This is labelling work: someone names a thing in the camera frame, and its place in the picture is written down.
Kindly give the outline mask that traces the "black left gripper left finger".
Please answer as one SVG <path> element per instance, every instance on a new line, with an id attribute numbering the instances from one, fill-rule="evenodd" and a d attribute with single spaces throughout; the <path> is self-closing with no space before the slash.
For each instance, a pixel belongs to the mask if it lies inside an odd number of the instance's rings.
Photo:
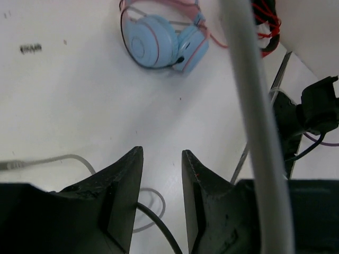
<path id="1" fill-rule="evenodd" d="M 1 184 L 1 253 L 128 253 L 143 162 L 134 147 L 59 192 Z"/>

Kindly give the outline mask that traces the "white grey headphones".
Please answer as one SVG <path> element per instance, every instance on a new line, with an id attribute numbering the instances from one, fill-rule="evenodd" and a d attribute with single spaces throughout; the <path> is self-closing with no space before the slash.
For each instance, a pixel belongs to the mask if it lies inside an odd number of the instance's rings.
<path id="1" fill-rule="evenodd" d="M 250 1 L 220 1 L 248 147 L 260 221 L 261 253 L 294 253 L 284 163 Z"/>

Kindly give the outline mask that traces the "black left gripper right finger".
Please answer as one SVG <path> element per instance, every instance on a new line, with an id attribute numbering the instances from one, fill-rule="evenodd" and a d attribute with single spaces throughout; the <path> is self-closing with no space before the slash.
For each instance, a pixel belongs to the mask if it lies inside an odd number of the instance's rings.
<path id="1" fill-rule="evenodd" d="M 254 182 L 231 184 L 182 152 L 189 253 L 259 253 Z M 338 253 L 338 181 L 288 182 L 297 253 Z"/>

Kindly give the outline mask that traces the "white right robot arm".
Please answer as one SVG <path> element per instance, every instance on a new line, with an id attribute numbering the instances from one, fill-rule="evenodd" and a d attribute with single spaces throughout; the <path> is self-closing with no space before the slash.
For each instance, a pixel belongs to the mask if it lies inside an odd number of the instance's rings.
<path id="1" fill-rule="evenodd" d="M 295 162 L 319 146 L 327 133 L 338 128 L 338 98 L 333 85 L 336 81 L 338 76 L 328 76 L 309 85 L 302 91 L 299 104 L 279 88 L 270 91 L 275 96 L 273 110 L 287 179 Z M 298 152 L 302 136 L 307 133 L 319 138 Z"/>

